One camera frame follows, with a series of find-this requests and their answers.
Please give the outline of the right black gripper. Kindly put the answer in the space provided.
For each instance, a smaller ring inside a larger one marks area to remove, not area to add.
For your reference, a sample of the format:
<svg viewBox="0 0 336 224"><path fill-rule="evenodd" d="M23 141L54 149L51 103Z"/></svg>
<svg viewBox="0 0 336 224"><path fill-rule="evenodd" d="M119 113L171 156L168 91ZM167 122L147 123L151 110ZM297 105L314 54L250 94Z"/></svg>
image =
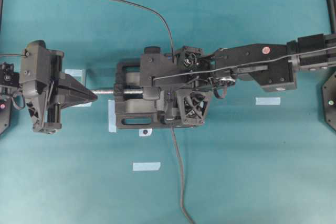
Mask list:
<svg viewBox="0 0 336 224"><path fill-rule="evenodd" d="M234 86L236 80L231 76L230 70L223 73L214 72L216 61L213 55L207 55L202 48L183 46L175 52L175 64L182 72L193 73L187 76L188 85L202 92L213 92L215 98L223 99L227 88ZM142 98L147 101L159 99L159 88L143 87ZM174 90L167 92L166 121L176 121L179 109Z"/></svg>

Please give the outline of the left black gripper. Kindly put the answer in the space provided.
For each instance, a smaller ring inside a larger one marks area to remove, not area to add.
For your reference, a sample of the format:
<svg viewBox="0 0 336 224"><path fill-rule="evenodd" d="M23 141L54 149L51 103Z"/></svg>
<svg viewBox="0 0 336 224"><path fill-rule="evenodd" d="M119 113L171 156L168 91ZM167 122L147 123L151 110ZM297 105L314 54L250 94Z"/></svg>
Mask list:
<svg viewBox="0 0 336 224"><path fill-rule="evenodd" d="M48 50L51 54L51 77L49 86L46 87L41 94L32 98L27 98L23 95L23 98L32 120L33 131L37 133L54 134L61 129L60 105L53 102L58 80L59 87L62 88L59 91L62 108L94 102L97 100L97 96L73 76L61 71L62 59L64 57L62 51Z"/></svg>

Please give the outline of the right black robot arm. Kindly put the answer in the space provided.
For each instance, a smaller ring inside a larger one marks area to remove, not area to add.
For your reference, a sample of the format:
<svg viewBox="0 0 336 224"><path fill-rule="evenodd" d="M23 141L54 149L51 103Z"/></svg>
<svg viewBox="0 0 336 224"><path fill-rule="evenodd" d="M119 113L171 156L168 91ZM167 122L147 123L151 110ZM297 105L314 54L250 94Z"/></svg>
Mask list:
<svg viewBox="0 0 336 224"><path fill-rule="evenodd" d="M168 54L147 47L140 58L138 109L160 125L198 126L204 124L212 98L223 99L237 80L255 81L266 92L293 90L298 71L333 65L333 34L219 48L210 54L189 46Z"/></svg>

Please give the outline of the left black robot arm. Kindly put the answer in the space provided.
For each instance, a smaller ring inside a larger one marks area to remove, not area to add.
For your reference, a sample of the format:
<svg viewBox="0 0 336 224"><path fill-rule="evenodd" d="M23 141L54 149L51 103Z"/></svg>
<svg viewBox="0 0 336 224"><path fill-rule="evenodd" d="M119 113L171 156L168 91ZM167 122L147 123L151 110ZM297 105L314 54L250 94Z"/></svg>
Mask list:
<svg viewBox="0 0 336 224"><path fill-rule="evenodd" d="M28 109L34 132L54 134L61 129L61 110L94 102L97 96L62 71L64 53L30 42L21 58L20 72L12 63L1 64L1 132L10 126L12 108Z"/></svg>

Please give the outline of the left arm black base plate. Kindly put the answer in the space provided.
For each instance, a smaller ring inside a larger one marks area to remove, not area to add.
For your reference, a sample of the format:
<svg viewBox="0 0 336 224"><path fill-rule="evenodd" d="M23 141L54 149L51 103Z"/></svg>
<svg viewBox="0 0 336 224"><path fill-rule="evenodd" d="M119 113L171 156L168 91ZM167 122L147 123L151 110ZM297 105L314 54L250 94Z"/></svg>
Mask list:
<svg viewBox="0 0 336 224"><path fill-rule="evenodd" d="M1 100L1 109L0 109L0 131L1 134L10 126L12 113L12 101L10 99Z"/></svg>

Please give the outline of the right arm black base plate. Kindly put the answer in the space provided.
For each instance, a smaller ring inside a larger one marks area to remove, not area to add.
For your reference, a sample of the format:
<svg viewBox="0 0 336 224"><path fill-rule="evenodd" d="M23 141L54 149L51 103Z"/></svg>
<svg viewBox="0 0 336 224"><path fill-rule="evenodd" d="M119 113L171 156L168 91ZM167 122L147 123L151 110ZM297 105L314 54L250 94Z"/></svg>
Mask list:
<svg viewBox="0 0 336 224"><path fill-rule="evenodd" d="M334 131L335 123L335 72L322 85L323 113L326 124Z"/></svg>

